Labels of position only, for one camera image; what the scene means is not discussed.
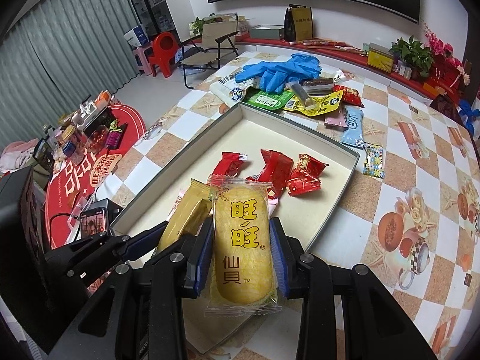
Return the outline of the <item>yellow rice cracker packet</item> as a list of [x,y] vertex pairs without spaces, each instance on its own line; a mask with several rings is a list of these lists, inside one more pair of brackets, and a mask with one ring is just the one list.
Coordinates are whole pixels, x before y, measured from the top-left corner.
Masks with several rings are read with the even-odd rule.
[[270,183],[210,175],[208,184],[214,238],[205,313],[247,317],[280,311],[269,235]]

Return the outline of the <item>gold wafer stick packet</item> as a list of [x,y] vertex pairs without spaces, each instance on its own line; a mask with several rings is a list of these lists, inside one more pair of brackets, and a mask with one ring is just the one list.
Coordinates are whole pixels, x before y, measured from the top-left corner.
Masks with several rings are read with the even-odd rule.
[[176,242],[182,235],[196,235],[203,221],[212,210],[209,199],[210,187],[198,180],[192,179],[190,187],[176,206],[160,242],[155,250],[157,254]]

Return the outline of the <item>red gold-print snack packet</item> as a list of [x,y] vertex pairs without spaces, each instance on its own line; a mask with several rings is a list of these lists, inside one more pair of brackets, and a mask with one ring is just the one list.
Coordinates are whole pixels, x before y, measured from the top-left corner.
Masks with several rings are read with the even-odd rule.
[[287,193],[294,197],[317,191],[321,188],[320,175],[329,164],[313,158],[309,154],[299,155],[286,182]]

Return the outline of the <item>dark red snack packet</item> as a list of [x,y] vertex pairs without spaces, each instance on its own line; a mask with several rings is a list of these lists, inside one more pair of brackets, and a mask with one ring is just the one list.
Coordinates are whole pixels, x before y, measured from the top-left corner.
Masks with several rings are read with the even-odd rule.
[[270,183],[268,198],[279,199],[287,186],[287,180],[289,179],[294,161],[292,158],[275,150],[261,150],[260,153],[264,160],[264,168],[259,174],[248,176],[247,180]]

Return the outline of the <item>shallow grey cardboard tray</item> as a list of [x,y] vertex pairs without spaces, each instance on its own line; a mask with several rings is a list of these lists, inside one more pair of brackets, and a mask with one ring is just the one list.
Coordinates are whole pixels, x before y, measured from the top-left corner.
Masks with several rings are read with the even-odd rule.
[[[248,155],[247,165],[241,171],[245,178],[260,171],[264,165],[260,150],[275,150],[296,162],[299,155],[329,164],[320,175],[320,190],[307,197],[291,197],[284,192],[274,214],[280,217],[288,236],[297,238],[304,249],[308,249],[326,225],[335,206],[341,199],[360,155],[345,145],[327,136],[284,118],[270,111],[255,108],[248,104],[238,104],[230,108],[219,119],[189,142],[157,175],[137,194],[136,197],[115,219],[112,228],[117,234],[137,235],[152,228],[164,219],[174,206],[181,191],[186,189],[191,179],[206,181],[222,152],[239,152]],[[235,197],[233,205],[226,201],[227,193],[220,192],[214,203],[223,204],[225,210],[228,240],[238,250],[245,246],[254,235],[260,249],[260,233],[253,232],[249,237],[248,228],[254,226],[253,219],[239,215],[258,214],[259,204],[246,205],[253,197]],[[207,353],[232,336],[247,321],[247,316],[214,316],[204,314],[208,306],[208,295],[199,300],[186,301],[184,309],[185,332],[188,344],[199,353]]]

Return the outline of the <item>smartphone on stand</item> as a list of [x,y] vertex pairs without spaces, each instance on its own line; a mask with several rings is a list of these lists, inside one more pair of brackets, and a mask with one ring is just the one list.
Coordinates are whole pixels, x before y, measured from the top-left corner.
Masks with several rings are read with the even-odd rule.
[[112,235],[111,225],[123,210],[121,205],[110,199],[94,202],[80,214],[80,237],[86,238],[101,232]]

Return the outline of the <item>small colourful candy packet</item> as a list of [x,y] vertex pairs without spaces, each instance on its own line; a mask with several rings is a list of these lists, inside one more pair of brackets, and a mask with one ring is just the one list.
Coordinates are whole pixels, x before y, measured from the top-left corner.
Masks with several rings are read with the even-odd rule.
[[366,142],[364,144],[365,160],[363,173],[366,176],[372,176],[383,179],[384,170],[384,149],[379,144]]

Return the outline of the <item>light blue snack packet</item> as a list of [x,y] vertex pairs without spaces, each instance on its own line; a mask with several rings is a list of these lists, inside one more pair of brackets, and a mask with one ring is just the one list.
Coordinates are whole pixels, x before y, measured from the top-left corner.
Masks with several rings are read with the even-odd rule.
[[356,106],[345,106],[346,130],[343,132],[341,142],[344,145],[363,149],[363,111]]

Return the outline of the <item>green snack pouch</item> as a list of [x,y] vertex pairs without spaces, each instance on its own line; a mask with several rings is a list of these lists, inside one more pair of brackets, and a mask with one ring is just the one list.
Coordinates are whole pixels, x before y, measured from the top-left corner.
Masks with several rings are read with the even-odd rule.
[[262,90],[252,89],[247,92],[247,95],[244,97],[244,102],[264,110],[278,111],[287,105],[287,102],[289,102],[293,96],[294,93],[289,90],[283,91],[280,94],[269,94]]

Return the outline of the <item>red chili snack packet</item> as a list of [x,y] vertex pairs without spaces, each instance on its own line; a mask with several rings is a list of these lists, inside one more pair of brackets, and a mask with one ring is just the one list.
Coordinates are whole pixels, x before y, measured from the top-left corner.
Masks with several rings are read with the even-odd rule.
[[348,105],[356,107],[364,107],[363,102],[361,101],[360,93],[354,88],[348,88],[343,85],[335,85],[334,92],[342,91],[342,101]]

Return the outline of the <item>beige folding chair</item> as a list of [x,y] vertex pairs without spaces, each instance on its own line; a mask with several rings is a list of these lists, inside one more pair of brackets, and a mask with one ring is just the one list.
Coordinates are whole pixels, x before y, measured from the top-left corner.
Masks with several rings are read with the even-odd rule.
[[239,16],[237,13],[210,15],[196,18],[191,24],[192,35],[181,43],[179,64],[184,77],[184,85],[193,89],[187,82],[187,69],[218,70],[222,60],[230,55],[239,56],[236,35]]

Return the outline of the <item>blue white carton box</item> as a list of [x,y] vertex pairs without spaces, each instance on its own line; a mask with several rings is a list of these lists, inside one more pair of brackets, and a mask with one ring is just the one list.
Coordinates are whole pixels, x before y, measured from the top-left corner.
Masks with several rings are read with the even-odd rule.
[[149,37],[142,25],[138,25],[124,34],[124,39],[133,48],[145,47],[150,43]]

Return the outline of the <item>grey window curtain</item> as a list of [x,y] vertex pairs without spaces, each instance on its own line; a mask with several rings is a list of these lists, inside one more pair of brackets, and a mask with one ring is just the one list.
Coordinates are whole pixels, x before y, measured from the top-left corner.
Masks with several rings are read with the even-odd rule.
[[138,74],[124,35],[130,0],[43,0],[1,41],[1,146],[29,141],[102,90]]

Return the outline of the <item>yellow tin box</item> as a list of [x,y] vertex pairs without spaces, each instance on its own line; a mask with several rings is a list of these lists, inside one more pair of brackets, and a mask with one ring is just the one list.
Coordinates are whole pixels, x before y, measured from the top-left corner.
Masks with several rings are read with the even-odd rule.
[[372,68],[391,73],[394,64],[394,56],[389,49],[375,43],[370,43],[368,45],[367,64]]

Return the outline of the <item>grey flat box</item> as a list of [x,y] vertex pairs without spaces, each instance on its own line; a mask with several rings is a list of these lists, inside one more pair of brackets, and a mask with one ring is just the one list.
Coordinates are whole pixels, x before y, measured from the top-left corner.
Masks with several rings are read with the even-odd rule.
[[259,24],[250,28],[250,38],[281,41],[285,36],[285,28],[282,25]]

